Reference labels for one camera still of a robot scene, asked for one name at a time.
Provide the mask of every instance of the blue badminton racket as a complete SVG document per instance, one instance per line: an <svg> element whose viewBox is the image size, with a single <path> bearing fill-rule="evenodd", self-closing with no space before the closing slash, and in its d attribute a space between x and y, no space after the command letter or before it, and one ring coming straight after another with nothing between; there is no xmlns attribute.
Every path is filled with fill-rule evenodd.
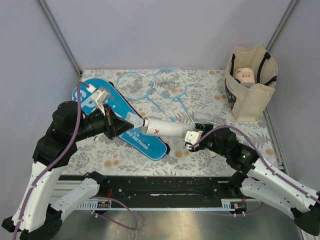
<svg viewBox="0 0 320 240"><path fill-rule="evenodd" d="M152 92L152 82L140 72L127 71L116 80L116 87L118 91L129 100L139 101L141 99L148 99L158 109L160 109L165 115L167 115L172 121L177 120L166 113L155 101L153 101L149 95Z"/></svg>
<svg viewBox="0 0 320 240"><path fill-rule="evenodd" d="M193 124L195 123L181 99L181 96L187 91L187 82L179 72L173 69L159 70L153 76L153 85L155 90L162 97L167 99L178 99L191 122Z"/></svg>

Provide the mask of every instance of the metal floor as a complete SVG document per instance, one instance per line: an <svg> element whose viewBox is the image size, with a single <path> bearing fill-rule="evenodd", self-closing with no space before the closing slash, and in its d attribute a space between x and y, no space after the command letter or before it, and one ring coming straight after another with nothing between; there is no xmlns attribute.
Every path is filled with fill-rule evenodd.
<svg viewBox="0 0 320 240"><path fill-rule="evenodd" d="M258 203L249 202L248 212ZM110 221L95 218L88 211L74 211L54 240L302 240L293 220L265 205L246 217L218 216L208 211L137 211L139 229L131 231ZM134 226L126 211L106 214Z"/></svg>

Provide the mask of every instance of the black strap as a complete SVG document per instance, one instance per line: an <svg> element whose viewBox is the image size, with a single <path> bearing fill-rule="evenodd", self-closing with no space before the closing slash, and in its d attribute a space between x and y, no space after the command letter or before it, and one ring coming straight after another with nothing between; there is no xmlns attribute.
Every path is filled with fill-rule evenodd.
<svg viewBox="0 0 320 240"><path fill-rule="evenodd" d="M268 86L270 83L276 82L276 81L277 81L277 76L274 76L274 77L271 78L268 82L266 82L264 85Z"/></svg>
<svg viewBox="0 0 320 240"><path fill-rule="evenodd" d="M261 69L262 69L262 67L263 67L266 59L269 60L270 58L271 58L271 55L270 55L268 52L266 52L266 53L264 54L264 57L263 57L263 59L262 59L262 61L261 61L261 63L260 63L258 72L257 72L257 74L256 74L256 83L257 83L257 84L260 83ZM268 86L270 83L272 83L272 82L274 82L274 81L277 81L277 76L274 76L273 78L271 78L271 79L270 79L267 83L265 83L264 85Z"/></svg>
<svg viewBox="0 0 320 240"><path fill-rule="evenodd" d="M233 54L232 54L232 60L231 60L231 70L230 70L230 75L231 75L231 77L234 76L235 59L236 59L236 55L233 53Z"/></svg>

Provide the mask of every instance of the canvas bag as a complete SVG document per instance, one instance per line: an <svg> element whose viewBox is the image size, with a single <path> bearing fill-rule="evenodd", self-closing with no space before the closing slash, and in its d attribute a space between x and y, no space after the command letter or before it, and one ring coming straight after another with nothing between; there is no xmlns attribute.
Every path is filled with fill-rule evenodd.
<svg viewBox="0 0 320 240"><path fill-rule="evenodd" d="M256 84L247 88L233 78L234 71L251 68ZM236 46L224 73L224 87L233 122L258 121L275 91L278 65L267 50L259 45Z"/></svg>

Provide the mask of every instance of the floral tablecloth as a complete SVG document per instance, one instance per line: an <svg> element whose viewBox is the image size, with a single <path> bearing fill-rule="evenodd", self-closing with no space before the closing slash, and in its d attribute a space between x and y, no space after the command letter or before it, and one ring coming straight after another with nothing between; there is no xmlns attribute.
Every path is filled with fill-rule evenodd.
<svg viewBox="0 0 320 240"><path fill-rule="evenodd" d="M118 76L132 70L85 70L82 81L101 78L116 83ZM150 80L158 70L134 70ZM178 70L188 84L187 92L181 97L191 115L194 112L225 118L227 124L246 133L272 164L276 163L271 139L264 116L259 122L231 122L228 101L224 90L223 70L188 69ZM179 100L167 99L155 90L150 97L160 103L164 110L179 121L188 123L186 112ZM168 120L168 117L147 99L129 100L129 103L142 117L155 117ZM244 138L237 134L240 142ZM235 171L226 164L225 158L213 159L205 150L189 152L181 138L162 137L170 148L170 153L159 161L152 161L120 139L109 140L103 134L77 143L78 151L71 157L64 175L84 175L98 171L104 175L131 176L231 176Z"/></svg>

